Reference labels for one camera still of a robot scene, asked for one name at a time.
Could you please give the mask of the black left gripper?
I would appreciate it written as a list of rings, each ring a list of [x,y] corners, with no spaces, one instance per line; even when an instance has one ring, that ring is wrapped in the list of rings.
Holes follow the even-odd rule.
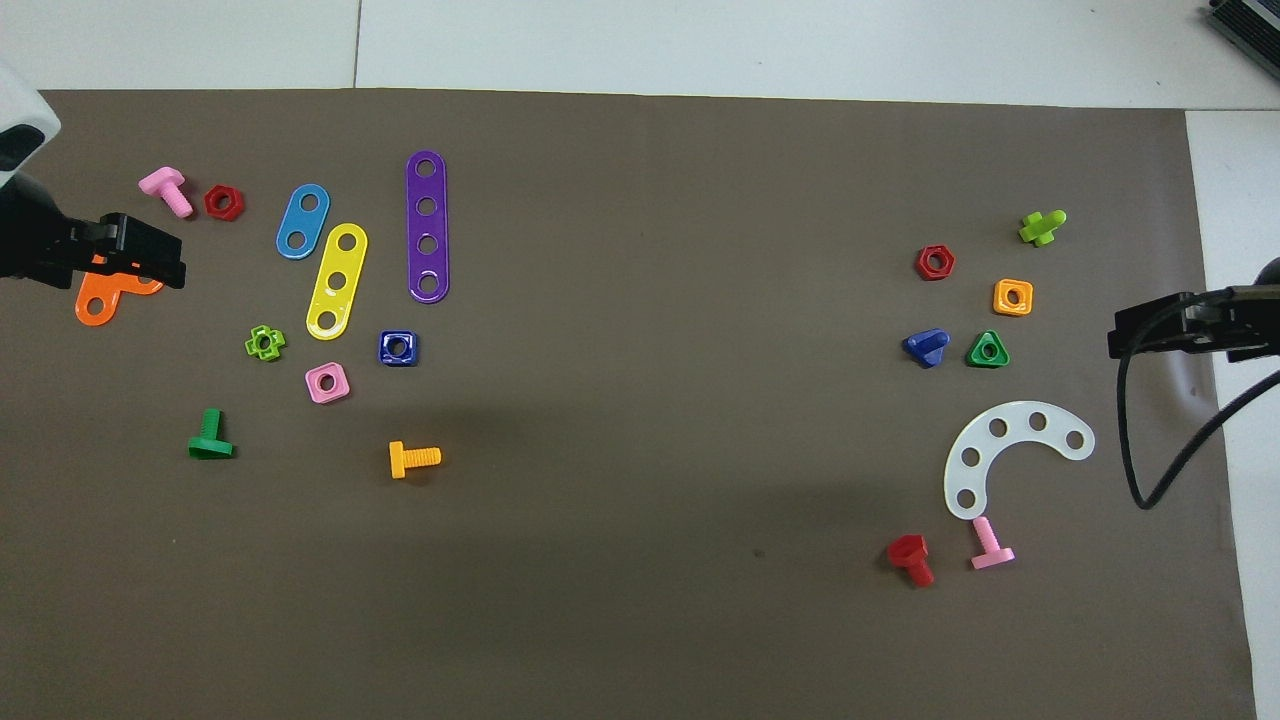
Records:
[[[127,292],[183,290],[182,241],[124,213],[99,218],[102,238],[93,241],[87,222],[65,217],[32,177],[15,173],[1,191],[1,275],[38,283],[69,283],[97,255],[104,284]]]

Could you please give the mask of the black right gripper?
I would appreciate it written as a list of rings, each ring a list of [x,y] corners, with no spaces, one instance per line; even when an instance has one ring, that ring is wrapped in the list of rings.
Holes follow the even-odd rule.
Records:
[[[1215,299],[1190,310],[1169,307],[1193,296],[1176,292],[1153,299],[1114,314],[1107,333],[1107,350],[1119,360],[1134,354],[1212,354],[1225,352],[1229,363],[1244,363],[1279,355],[1279,259],[1267,263],[1252,284],[1230,286]],[[1139,338],[1140,328],[1153,316],[1158,322]]]

